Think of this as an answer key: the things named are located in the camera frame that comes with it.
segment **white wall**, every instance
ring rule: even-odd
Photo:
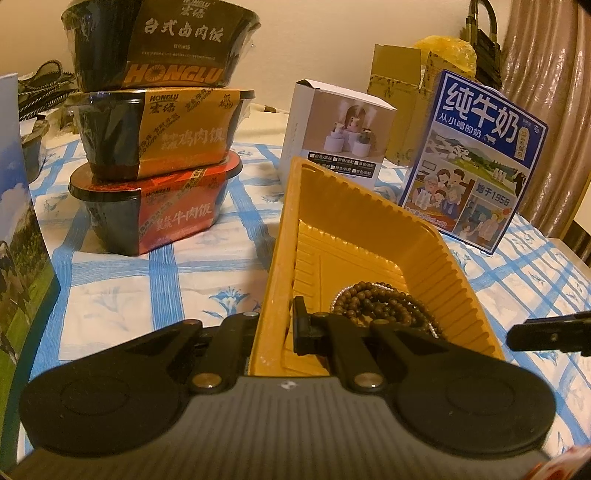
[[[72,68],[60,16],[70,0],[0,0],[0,74],[57,58]],[[365,91],[376,43],[410,46],[428,35],[459,35],[469,0],[233,0],[257,12],[262,28],[232,86],[257,102],[288,109],[303,78]],[[491,0],[505,37],[511,0]],[[485,9],[480,25],[487,25]],[[16,48],[8,48],[9,43]]]

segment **curtain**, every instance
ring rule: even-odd
[[[591,17],[574,0],[513,0],[501,76],[549,127],[519,212],[560,237],[591,172]]]

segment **cloud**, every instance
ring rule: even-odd
[[[0,197],[0,240],[10,243],[18,221],[29,207],[28,189],[22,183],[6,190]]]

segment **stacked food bowl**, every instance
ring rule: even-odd
[[[252,90],[228,89],[260,27],[222,0],[74,0],[62,15],[88,162],[70,179],[110,252],[138,255],[216,221],[242,163]]]

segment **black round pad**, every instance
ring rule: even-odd
[[[69,456],[114,455],[164,433],[180,413],[182,395],[153,358],[111,353],[35,378],[20,415],[35,447]]]
[[[414,364],[398,390],[397,407],[417,436],[477,458],[517,455],[539,446],[556,412],[543,380],[471,352]]]

